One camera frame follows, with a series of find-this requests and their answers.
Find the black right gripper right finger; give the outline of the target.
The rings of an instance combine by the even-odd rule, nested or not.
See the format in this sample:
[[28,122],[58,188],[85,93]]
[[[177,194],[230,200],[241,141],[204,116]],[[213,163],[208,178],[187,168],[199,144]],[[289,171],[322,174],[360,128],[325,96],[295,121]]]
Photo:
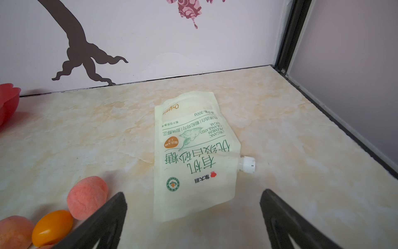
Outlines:
[[292,240],[302,249],[339,249],[271,189],[261,196],[260,207],[273,249],[293,249]]

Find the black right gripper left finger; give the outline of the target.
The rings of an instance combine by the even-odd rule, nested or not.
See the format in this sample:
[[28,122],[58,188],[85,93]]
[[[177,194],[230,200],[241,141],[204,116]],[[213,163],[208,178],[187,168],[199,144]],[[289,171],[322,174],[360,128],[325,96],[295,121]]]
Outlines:
[[125,195],[118,192],[54,249],[116,249],[127,212]]

